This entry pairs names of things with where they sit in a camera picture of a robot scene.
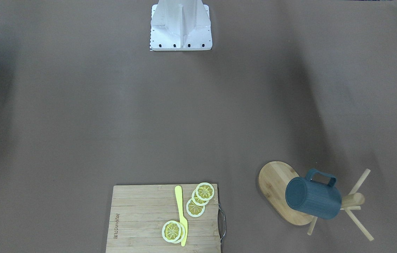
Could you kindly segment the dark blue mug yellow inside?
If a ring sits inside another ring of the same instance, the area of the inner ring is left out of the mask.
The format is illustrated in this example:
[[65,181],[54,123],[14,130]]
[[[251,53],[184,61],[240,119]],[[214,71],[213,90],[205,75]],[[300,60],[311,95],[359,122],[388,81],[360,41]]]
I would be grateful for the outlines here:
[[333,219],[339,214],[342,205],[336,182],[334,175],[312,168],[305,177],[295,177],[287,184],[286,203],[295,211],[326,220]]

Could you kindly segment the wooden cup storage rack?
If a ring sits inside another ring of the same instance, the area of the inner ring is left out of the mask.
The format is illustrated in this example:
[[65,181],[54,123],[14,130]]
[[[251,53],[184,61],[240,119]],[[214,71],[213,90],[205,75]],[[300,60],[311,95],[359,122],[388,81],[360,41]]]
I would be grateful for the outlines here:
[[296,226],[309,225],[308,235],[313,233],[317,220],[333,219],[344,211],[369,241],[373,236],[354,215],[365,203],[365,197],[358,192],[367,179],[366,169],[348,195],[342,196],[335,184],[334,175],[310,169],[300,177],[288,164],[272,161],[264,165],[258,176],[261,192],[274,209],[289,223]]

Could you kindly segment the yellow toy knife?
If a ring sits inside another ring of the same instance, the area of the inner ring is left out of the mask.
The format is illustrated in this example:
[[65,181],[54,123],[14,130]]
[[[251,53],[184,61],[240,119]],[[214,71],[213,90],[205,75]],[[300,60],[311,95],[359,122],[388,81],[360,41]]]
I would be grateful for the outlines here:
[[178,207],[179,221],[185,228],[184,238],[180,242],[181,246],[184,247],[186,245],[187,236],[188,236],[188,221],[184,216],[184,203],[183,203],[184,198],[183,198],[182,186],[177,185],[174,188],[174,192],[175,192],[175,197],[176,197],[176,202],[177,202],[177,207]]

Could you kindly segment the wooden cutting board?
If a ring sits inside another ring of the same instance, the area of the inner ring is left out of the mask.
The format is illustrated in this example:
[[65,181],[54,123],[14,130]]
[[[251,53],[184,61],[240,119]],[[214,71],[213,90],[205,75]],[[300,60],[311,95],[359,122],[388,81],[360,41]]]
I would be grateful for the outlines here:
[[224,215],[220,213],[219,189],[199,217],[187,213],[186,203],[197,184],[181,184],[183,213],[188,221],[184,246],[170,243],[162,236],[163,226],[180,222],[175,184],[116,185],[111,198],[107,232],[107,253],[219,253],[225,234]]

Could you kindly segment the yellow lemon slice toy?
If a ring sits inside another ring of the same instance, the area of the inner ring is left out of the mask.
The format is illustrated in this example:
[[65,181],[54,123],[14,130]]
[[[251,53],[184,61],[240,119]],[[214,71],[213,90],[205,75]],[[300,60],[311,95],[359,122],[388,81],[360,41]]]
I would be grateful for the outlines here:
[[186,228],[182,223],[170,220],[163,225],[161,235],[166,242],[178,244],[185,238]]

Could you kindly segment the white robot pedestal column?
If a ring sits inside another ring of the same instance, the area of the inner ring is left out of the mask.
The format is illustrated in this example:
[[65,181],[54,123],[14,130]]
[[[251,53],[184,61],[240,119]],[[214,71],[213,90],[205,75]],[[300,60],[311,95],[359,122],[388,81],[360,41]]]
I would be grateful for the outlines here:
[[198,51],[213,48],[211,16],[201,0],[160,0],[151,7],[152,51]]

